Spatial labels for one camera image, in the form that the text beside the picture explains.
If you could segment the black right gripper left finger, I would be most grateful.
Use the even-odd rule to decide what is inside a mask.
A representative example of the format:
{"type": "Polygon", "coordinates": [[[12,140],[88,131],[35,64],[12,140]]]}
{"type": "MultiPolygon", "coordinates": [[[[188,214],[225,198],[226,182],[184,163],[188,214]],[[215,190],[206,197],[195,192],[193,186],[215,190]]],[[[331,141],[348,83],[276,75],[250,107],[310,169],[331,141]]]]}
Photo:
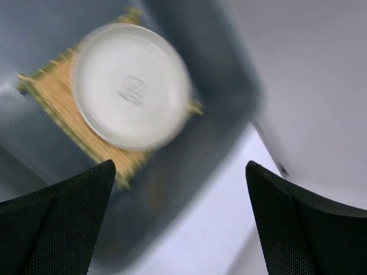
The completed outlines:
{"type": "Polygon", "coordinates": [[[87,274],[115,175],[106,160],[1,202],[1,274],[87,274]]]}

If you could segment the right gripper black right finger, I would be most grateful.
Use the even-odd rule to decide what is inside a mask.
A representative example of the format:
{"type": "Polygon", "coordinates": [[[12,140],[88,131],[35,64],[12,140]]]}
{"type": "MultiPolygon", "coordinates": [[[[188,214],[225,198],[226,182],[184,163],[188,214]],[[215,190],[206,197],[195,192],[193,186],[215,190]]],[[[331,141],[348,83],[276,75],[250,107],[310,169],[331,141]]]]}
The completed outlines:
{"type": "Polygon", "coordinates": [[[366,274],[366,210],[248,162],[245,175],[269,274],[366,274]]]}

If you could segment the woven bamboo mat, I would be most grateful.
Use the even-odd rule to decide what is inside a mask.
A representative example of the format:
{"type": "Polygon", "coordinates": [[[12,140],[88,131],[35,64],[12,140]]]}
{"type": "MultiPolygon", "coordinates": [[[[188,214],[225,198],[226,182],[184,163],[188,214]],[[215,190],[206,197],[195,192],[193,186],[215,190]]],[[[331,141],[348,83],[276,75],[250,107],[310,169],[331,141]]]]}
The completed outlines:
{"type": "Polygon", "coordinates": [[[69,48],[33,75],[19,74],[18,89],[30,92],[52,120],[93,160],[112,159],[116,164],[117,186],[130,188],[130,180],[153,152],[119,149],[87,126],[72,96],[71,69],[75,53],[75,47],[69,48]]]}

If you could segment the cream plate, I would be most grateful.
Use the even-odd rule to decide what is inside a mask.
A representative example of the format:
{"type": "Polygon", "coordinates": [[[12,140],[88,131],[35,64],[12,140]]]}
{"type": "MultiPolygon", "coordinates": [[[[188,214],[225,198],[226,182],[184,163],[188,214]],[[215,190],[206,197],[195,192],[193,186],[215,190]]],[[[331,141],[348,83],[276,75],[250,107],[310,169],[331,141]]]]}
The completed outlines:
{"type": "Polygon", "coordinates": [[[72,92],[99,137],[147,151],[167,145],[183,130],[193,86],[166,39],[145,27],[113,23],[93,30],[77,46],[72,92]]]}

